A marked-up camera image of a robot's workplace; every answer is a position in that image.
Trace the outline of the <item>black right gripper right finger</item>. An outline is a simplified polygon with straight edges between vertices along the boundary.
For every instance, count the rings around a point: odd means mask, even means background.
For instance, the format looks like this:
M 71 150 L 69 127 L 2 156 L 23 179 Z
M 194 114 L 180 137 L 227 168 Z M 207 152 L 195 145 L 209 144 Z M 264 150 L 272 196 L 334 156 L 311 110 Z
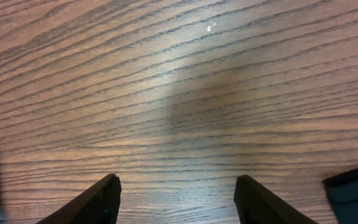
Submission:
M 243 224 L 317 224 L 249 175 L 237 178 L 234 203 Z

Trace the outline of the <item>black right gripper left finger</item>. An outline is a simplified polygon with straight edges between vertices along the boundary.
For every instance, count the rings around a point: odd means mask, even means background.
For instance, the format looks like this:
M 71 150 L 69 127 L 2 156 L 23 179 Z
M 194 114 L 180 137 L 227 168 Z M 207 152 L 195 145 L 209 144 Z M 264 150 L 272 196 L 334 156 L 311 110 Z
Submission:
M 120 203 L 120 179 L 108 174 L 37 224 L 116 224 Z

